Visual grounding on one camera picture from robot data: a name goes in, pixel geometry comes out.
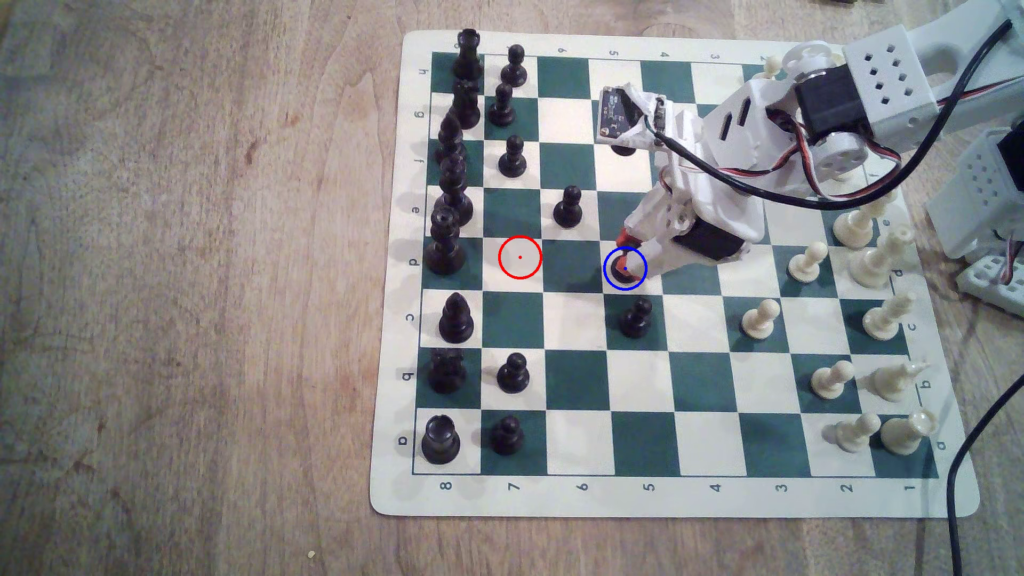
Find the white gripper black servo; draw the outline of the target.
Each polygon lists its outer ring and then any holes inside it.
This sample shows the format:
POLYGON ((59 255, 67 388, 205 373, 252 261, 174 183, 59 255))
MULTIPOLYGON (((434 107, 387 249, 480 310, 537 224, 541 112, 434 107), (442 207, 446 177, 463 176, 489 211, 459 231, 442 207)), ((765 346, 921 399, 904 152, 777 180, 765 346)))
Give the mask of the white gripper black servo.
POLYGON ((625 219, 617 245, 628 247, 626 272, 651 279, 690 263, 734 262, 765 229, 761 199, 672 164, 625 219))

